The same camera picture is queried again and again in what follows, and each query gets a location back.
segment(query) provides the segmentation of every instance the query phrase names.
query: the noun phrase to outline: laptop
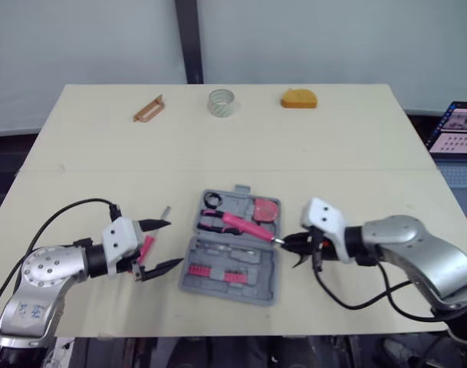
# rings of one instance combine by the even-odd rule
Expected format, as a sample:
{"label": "laptop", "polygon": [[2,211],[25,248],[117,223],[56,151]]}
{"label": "laptop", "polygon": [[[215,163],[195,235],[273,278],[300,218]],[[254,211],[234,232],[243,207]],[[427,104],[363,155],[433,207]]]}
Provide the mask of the laptop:
{"label": "laptop", "polygon": [[467,215],[467,102],[449,105],[426,147]]}

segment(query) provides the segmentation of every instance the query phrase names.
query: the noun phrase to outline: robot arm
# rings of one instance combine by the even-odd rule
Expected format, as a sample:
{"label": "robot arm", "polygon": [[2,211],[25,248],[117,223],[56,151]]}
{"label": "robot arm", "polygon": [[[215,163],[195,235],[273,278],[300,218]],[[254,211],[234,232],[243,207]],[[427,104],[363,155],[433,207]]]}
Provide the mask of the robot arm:
{"label": "robot arm", "polygon": [[405,215],[347,227],[338,209],[317,198],[305,206],[301,225],[308,233],[290,235],[282,246],[298,253],[301,262],[308,255],[319,257],[320,271],[323,259],[396,265],[429,302],[435,316],[464,312],[445,322],[454,338],[467,343],[467,256],[456,246],[429,234],[418,219]]}
{"label": "robot arm", "polygon": [[43,247],[21,266],[21,283],[0,317],[0,366],[41,366],[64,309],[64,296],[74,285],[108,274],[132,271],[135,281],[165,274],[180,259],[145,271],[137,264],[145,231],[169,223],[163,220],[115,219],[102,234],[102,245],[90,239],[74,245]]}

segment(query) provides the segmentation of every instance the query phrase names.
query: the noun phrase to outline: yellow sponge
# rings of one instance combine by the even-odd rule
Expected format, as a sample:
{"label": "yellow sponge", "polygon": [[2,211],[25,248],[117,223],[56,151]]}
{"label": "yellow sponge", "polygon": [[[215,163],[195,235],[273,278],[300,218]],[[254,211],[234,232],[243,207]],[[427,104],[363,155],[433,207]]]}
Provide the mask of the yellow sponge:
{"label": "yellow sponge", "polygon": [[317,96],[310,90],[289,89],[282,95],[281,105],[291,109],[314,109],[317,107]]}

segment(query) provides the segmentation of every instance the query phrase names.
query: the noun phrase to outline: white table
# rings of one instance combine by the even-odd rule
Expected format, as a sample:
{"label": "white table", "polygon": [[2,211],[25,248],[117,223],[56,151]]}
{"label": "white table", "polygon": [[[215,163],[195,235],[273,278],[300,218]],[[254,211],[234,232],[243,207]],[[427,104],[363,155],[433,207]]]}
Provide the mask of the white table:
{"label": "white table", "polygon": [[[284,110],[288,87],[230,85],[241,103],[220,120],[206,109],[217,86],[67,86],[0,208],[0,284],[47,217],[91,196],[119,203],[135,219],[159,217],[163,229],[147,260],[185,254],[205,188],[250,185],[282,201],[284,234],[299,231],[301,207],[320,196],[352,225],[392,214],[421,219],[439,237],[467,252],[467,221],[439,171],[384,85],[311,85],[316,110]],[[166,109],[149,123],[133,114],[163,93]],[[197,141],[207,138],[203,144]],[[108,223],[107,207],[86,205],[61,217],[39,245],[67,244]],[[58,328],[71,336],[185,336],[235,334],[367,334],[443,329],[396,314],[386,301],[365,310],[336,305],[317,285],[311,267],[291,266],[280,251],[279,300],[258,307],[177,287],[179,267],[134,283],[128,274],[73,287]],[[387,266],[393,283],[403,272]],[[349,303],[383,290],[379,271],[327,264],[327,283]],[[358,290],[357,285],[365,285]],[[413,286],[396,292],[398,304],[429,316]]]}

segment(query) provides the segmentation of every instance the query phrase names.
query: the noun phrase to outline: pink handle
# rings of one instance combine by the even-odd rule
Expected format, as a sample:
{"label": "pink handle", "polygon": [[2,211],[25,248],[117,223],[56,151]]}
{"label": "pink handle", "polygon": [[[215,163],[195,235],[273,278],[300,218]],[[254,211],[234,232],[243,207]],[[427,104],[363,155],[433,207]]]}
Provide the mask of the pink handle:
{"label": "pink handle", "polygon": [[155,238],[152,236],[147,235],[144,238],[143,247],[141,247],[141,254],[140,254],[140,257],[138,258],[139,265],[141,265],[146,259],[146,255],[150,251],[154,242],[155,242]]}
{"label": "pink handle", "polygon": [[269,230],[266,230],[265,228],[254,224],[253,222],[244,220],[243,218],[236,217],[231,213],[225,212],[222,220],[225,224],[233,226],[234,228],[237,228],[243,232],[247,232],[250,235],[254,235],[256,238],[266,240],[267,242],[272,242],[274,239],[274,235]]}

